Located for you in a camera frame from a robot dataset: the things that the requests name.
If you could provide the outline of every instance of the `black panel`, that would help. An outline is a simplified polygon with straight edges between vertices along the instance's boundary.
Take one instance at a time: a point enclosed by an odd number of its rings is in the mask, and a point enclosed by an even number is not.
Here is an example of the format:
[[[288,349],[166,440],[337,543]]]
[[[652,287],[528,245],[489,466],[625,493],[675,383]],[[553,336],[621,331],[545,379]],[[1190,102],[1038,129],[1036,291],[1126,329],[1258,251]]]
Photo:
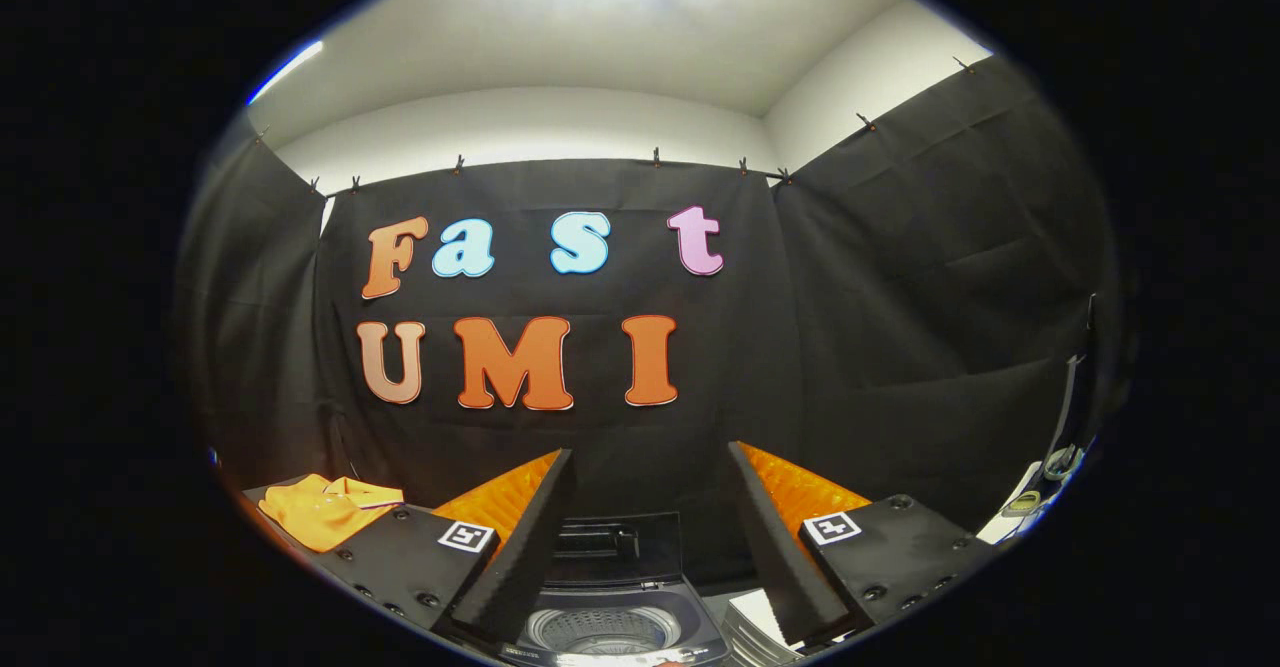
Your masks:
[[[570,517],[561,525],[547,585],[636,585],[678,580],[680,513]]]
[[[266,490],[244,490],[244,497],[256,506]],[[439,540],[454,521],[408,504],[393,508],[324,553],[307,549],[274,521],[266,522],[297,556],[324,567],[348,591],[425,630],[434,629],[466,594],[498,547],[497,533],[489,535],[480,552],[443,545]]]
[[[742,448],[730,444],[728,452],[739,476],[736,494],[742,531],[751,547],[760,586],[787,644],[852,629],[855,625],[847,629],[841,625],[855,615],[841,603],[818,567],[787,533]]]
[[[820,544],[805,526],[800,538],[845,604],[860,613],[861,623],[883,622],[914,608],[995,556],[989,544],[909,495],[844,515],[854,529],[832,520],[836,542]]]

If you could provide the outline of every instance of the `orange foam pad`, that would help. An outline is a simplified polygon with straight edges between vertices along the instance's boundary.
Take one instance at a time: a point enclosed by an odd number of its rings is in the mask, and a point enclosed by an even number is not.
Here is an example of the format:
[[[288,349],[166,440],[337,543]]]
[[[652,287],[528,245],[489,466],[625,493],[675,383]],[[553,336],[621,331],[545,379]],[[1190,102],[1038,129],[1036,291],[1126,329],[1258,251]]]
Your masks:
[[[847,512],[872,503],[865,497],[847,490],[831,480],[814,475],[804,467],[797,467],[781,457],[774,457],[763,449],[756,449],[745,442],[737,443],[746,454],[748,462],[755,469],[755,475],[769,493],[773,508],[782,517],[791,538],[796,540],[800,552],[809,556],[809,549],[800,540],[800,527],[805,520]]]
[[[434,508],[433,515],[470,522],[484,527],[493,527],[498,531],[502,542],[498,543],[498,557],[511,533],[520,524],[525,508],[529,507],[538,488],[543,484],[543,478],[552,469],[559,451],[544,454],[538,460],[526,462],[515,470],[489,480],[488,483],[460,494],[444,504]]]

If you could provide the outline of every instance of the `black fabric backdrop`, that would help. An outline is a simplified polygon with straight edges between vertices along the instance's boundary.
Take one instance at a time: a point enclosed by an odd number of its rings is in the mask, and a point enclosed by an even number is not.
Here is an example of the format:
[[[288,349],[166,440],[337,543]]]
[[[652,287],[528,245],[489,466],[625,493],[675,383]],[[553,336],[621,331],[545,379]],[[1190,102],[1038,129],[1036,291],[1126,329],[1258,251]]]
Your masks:
[[[712,277],[681,265],[667,219],[700,205],[719,221],[709,236],[724,265]],[[567,211],[608,216],[608,261],[591,274],[553,269],[552,223]],[[376,228],[425,216],[429,233],[399,274],[397,293],[366,301]],[[440,278],[430,266],[452,221],[493,225],[493,269],[480,278]],[[525,461],[575,449],[576,516],[678,510],[690,579],[750,572],[727,483],[723,444],[744,439],[791,458],[800,433],[799,343],[785,248],[762,175],[723,166],[567,160],[467,166],[407,175],[346,192],[320,242],[316,334],[338,402],[342,444],[361,479],[402,486],[434,507]],[[676,320],[668,338],[675,402],[628,406],[631,339],[622,321]],[[573,407],[539,412],[463,408],[462,317],[494,321],[515,350],[532,317],[570,321],[564,384]],[[410,405],[379,399],[365,385],[356,325],[426,326],[424,385]],[[401,344],[383,342],[388,379],[402,375]]]
[[[1001,58],[876,125],[778,187],[803,344],[803,462],[978,530],[1044,457],[1091,293],[1114,334],[1101,188]],[[1089,358],[1108,360],[1112,342]]]
[[[430,507],[570,447],[573,513],[678,510],[686,572],[704,588],[751,572],[726,493],[731,439],[872,499],[914,494],[978,529],[1044,456],[1088,294],[1103,296],[1103,328],[1117,319],[1105,211],[1070,134],[997,58],[877,125],[776,195],[735,169],[621,160],[384,181],[335,197],[319,252],[323,201],[237,125],[193,207],[177,306],[224,472],[243,488],[351,474]],[[666,225],[691,205],[719,221],[709,246],[724,266],[709,278],[684,269]],[[550,265],[550,225],[567,211],[609,218],[599,271]],[[399,292],[362,300],[370,230],[416,216],[429,233]],[[439,234],[468,218],[493,224],[493,269],[436,277]],[[623,401],[621,323],[636,315],[677,321],[671,405]],[[509,348],[535,316],[571,321],[575,406],[460,407],[453,321],[471,316],[492,319]],[[426,326],[415,402],[365,385],[355,326],[366,320]],[[1114,352],[1105,343],[1100,361]],[[396,382],[394,334],[384,355]]]
[[[241,489],[332,474],[311,316],[324,197],[244,119],[214,146],[202,178],[172,324],[193,421]]]

